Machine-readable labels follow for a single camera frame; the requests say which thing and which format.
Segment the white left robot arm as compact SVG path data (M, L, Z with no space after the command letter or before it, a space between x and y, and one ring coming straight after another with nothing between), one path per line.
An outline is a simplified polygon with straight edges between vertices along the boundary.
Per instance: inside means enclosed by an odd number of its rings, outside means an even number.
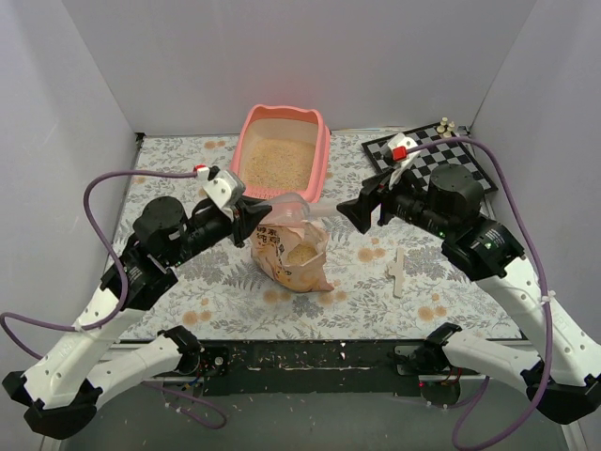
M101 360L121 334L177 283L175 267L226 238L241 247L271 211L269 203L246 197L234 204L232 216L209 199L200 205L200 211L188 216L172 196L149 202L134 221L120 257L128 297L117 315L97 329L86 329L118 304L121 280L116 267L111 267L74 331L65 333L29 369L4 377L4 389L25 406L23 418L32 431L57 440L70 438L109 400L145 379L168 372L188 376L200 366L200 342L183 326L160 331L150 343L118 358Z

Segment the pink cat litter bag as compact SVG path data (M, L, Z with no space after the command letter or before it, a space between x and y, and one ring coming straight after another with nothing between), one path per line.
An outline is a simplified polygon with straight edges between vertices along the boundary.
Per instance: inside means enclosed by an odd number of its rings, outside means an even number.
M251 256L274 282L298 293L332 291L325 274L329 234L320 221L259 225Z

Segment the clear plastic scoop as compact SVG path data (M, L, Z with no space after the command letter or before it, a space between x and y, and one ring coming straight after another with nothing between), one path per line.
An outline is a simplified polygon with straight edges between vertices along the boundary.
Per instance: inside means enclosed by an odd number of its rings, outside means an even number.
M280 194L265 201L271 212L261 221L266 225L293 226L302 221L340 215L335 201L307 202L297 193Z

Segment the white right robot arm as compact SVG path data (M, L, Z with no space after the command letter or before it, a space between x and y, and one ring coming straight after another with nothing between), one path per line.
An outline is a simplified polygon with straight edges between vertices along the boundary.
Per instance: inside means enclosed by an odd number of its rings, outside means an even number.
M337 209L361 232L398 218L442 240L441 252L471 282L491 296L531 342L531 351L506 348L446 322L432 332L404 365L446 373L466 368L501 381L529 400L546 418L567 425L600 407L600 346L542 292L541 279L517 239L480 212L482 185L461 165L444 164L427 188L409 172L389 169L366 179L359 196Z

